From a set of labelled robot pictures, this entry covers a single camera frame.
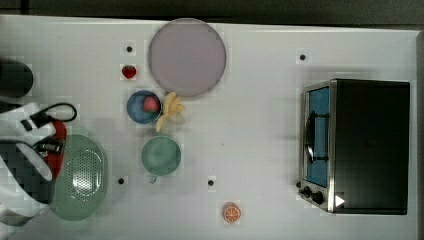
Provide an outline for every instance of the pink plate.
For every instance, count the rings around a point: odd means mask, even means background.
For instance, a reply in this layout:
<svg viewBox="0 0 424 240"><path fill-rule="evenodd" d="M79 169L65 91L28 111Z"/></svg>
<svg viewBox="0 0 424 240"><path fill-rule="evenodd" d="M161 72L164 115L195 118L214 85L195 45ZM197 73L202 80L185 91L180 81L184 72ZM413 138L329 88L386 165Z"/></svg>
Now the pink plate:
<svg viewBox="0 0 424 240"><path fill-rule="evenodd" d="M185 97L213 88L226 64L225 46L219 34L192 18L176 19L163 26L153 37L148 57L159 85Z"/></svg>

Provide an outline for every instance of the oven knob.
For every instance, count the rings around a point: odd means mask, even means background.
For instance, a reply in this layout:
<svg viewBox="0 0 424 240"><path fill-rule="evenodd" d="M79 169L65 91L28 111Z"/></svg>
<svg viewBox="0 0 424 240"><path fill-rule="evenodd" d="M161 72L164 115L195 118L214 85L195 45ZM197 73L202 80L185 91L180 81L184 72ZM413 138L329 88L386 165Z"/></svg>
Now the oven knob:
<svg viewBox="0 0 424 240"><path fill-rule="evenodd" d="M304 187L303 188L303 191L302 191L302 194L306 198L310 197L311 196L311 189L308 186Z"/></svg>
<svg viewBox="0 0 424 240"><path fill-rule="evenodd" d="M316 202L317 204L321 204L324 202L324 197L322 196L322 192L318 191L316 193L312 193L312 201Z"/></svg>

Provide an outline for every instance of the teal mug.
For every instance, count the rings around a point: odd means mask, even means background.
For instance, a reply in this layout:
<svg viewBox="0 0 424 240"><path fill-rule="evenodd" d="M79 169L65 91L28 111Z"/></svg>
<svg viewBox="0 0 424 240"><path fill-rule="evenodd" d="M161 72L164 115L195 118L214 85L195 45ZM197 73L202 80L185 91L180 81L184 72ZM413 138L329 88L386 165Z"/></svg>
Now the teal mug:
<svg viewBox="0 0 424 240"><path fill-rule="evenodd" d="M155 183L158 176L174 172L181 163L182 153L177 141L167 136L150 139L141 152L144 168L153 176L150 183Z"/></svg>

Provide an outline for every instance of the colander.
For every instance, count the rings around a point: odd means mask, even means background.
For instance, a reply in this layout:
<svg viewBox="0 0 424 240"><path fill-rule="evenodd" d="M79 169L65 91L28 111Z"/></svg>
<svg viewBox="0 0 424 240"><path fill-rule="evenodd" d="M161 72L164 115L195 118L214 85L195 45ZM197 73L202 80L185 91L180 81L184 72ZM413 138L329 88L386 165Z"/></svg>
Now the colander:
<svg viewBox="0 0 424 240"><path fill-rule="evenodd" d="M106 187L104 151L87 136L68 135L62 170L56 180L53 212L64 220L84 220L102 204Z"/></svg>

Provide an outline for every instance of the oven handle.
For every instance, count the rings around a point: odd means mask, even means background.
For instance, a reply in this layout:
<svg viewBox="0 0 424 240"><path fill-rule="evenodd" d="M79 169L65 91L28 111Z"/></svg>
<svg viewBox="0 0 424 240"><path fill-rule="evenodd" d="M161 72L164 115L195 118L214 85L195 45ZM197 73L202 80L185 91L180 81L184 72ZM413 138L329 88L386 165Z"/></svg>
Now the oven handle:
<svg viewBox="0 0 424 240"><path fill-rule="evenodd" d="M308 159L311 163L314 163L316 160L327 160L323 157L314 157L314 146L315 146L315 119L316 118L329 118L329 114L317 114L315 111L312 111L309 114L308 121L306 122L306 136L305 136L305 151Z"/></svg>

